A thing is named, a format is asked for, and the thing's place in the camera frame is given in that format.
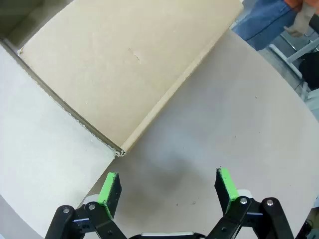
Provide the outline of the right gripper green-padded left finger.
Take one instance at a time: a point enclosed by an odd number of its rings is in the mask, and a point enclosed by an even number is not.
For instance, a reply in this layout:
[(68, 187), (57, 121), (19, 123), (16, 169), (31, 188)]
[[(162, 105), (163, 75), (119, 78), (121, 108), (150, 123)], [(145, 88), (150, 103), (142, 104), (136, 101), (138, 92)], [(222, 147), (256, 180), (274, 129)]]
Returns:
[(109, 172), (97, 200), (78, 209), (69, 205), (57, 208), (46, 238), (82, 239), (86, 233), (95, 233), (100, 239), (124, 239), (113, 221), (121, 191), (119, 174)]

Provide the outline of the person's left hand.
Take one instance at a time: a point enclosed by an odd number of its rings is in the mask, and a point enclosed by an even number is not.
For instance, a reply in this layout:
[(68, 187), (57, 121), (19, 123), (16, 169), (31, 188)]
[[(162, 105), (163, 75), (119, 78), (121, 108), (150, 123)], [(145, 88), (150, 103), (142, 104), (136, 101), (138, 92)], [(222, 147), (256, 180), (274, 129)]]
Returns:
[(284, 30), (292, 37), (301, 37), (306, 34), (311, 18), (317, 11), (316, 7), (303, 2), (301, 10), (297, 13), (293, 25), (284, 26)]

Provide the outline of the right gripper green-padded right finger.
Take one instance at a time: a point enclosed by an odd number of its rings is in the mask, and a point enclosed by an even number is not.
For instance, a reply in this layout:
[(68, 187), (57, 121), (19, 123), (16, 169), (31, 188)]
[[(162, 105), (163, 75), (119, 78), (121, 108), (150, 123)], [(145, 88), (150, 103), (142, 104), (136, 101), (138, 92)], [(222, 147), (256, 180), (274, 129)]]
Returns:
[(257, 202), (240, 196), (226, 168), (216, 169), (214, 184), (223, 217), (208, 239), (234, 239), (242, 227), (251, 228), (259, 239), (292, 239), (293, 233), (277, 198)]

